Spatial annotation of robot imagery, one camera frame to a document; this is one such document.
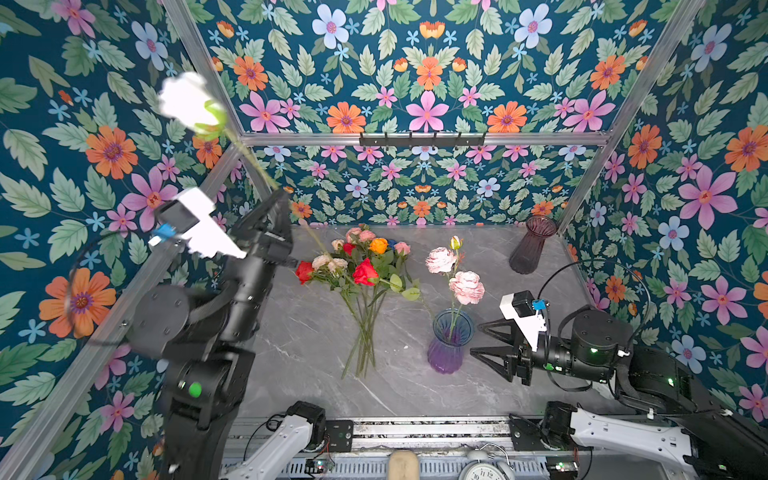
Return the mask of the blue purple glass vase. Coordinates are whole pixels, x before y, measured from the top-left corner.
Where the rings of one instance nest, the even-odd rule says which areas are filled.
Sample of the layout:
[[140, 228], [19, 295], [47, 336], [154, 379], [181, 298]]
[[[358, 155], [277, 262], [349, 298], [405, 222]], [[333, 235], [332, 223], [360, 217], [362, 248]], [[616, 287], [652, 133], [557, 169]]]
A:
[[475, 325], [470, 316], [459, 309], [446, 309], [433, 320], [433, 335], [427, 360], [433, 370], [453, 374], [462, 364], [465, 347], [472, 340]]

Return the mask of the pink peony flower stem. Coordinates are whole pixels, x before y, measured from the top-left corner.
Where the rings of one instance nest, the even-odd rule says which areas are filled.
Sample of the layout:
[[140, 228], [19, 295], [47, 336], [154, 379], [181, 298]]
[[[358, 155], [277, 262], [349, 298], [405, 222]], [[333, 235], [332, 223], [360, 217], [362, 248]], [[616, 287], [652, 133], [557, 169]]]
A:
[[437, 247], [428, 254], [425, 265], [431, 274], [442, 275], [447, 279], [448, 288], [453, 295], [450, 323], [448, 329], [442, 328], [442, 333], [448, 340], [458, 339], [459, 317], [462, 308], [468, 305], [478, 305], [484, 298], [486, 290], [480, 276], [470, 270], [462, 270], [463, 240], [454, 235], [447, 247]]

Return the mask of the red rose stem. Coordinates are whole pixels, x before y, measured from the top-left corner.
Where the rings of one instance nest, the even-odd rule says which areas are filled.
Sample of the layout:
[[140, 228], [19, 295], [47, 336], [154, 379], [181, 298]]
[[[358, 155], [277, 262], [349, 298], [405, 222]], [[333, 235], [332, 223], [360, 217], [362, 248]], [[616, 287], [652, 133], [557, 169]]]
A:
[[368, 324], [375, 321], [389, 294], [420, 304], [429, 316], [435, 313], [425, 297], [421, 280], [410, 274], [405, 261], [377, 270], [372, 260], [366, 259], [354, 268], [352, 281], [357, 294], [355, 313]]

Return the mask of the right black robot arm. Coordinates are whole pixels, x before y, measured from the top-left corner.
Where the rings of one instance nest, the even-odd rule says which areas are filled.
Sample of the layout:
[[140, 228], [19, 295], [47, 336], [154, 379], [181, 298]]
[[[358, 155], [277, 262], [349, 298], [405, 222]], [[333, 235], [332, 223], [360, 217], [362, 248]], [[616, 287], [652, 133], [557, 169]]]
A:
[[607, 386], [621, 405], [643, 413], [636, 423], [609, 418], [561, 401], [547, 403], [538, 428], [551, 447], [610, 449], [667, 465], [701, 479], [764, 479], [767, 431], [713, 395], [682, 361], [655, 347], [635, 346], [632, 327], [594, 307], [569, 314], [571, 335], [522, 319], [497, 320], [480, 330], [500, 340], [471, 349], [472, 357], [505, 380], [530, 385], [534, 371]]

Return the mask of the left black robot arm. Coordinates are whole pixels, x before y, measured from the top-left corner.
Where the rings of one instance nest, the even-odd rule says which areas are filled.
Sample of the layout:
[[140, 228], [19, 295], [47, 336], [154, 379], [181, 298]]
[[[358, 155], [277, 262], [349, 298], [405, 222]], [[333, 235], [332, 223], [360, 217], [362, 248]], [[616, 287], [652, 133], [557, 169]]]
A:
[[260, 328], [277, 269], [298, 264], [285, 191], [273, 191], [230, 231], [213, 210], [201, 189], [183, 191], [157, 211], [150, 243], [174, 241], [202, 257], [224, 255], [216, 291], [157, 285], [139, 301], [127, 334], [134, 352], [168, 363], [160, 397], [161, 479], [218, 477], [255, 359], [243, 344]]

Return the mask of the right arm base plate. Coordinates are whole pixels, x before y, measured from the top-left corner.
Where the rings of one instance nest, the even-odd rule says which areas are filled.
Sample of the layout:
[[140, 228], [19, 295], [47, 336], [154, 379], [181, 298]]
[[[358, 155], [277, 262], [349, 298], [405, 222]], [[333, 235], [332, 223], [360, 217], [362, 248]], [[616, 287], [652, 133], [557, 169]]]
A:
[[535, 446], [541, 446], [550, 451], [582, 451], [593, 453], [592, 446], [580, 445], [574, 438], [575, 429], [570, 426], [570, 422], [576, 413], [574, 407], [555, 406], [548, 407], [543, 417], [535, 422], [532, 418], [509, 413], [508, 424], [512, 438], [526, 436], [532, 440]]

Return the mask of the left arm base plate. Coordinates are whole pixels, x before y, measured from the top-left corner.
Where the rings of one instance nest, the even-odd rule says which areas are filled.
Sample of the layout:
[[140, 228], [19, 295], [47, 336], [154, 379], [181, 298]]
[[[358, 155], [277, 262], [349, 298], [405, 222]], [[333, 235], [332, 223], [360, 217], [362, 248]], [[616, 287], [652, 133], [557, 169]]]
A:
[[313, 425], [310, 430], [310, 442], [301, 453], [349, 453], [352, 451], [355, 422], [349, 419], [325, 420]]

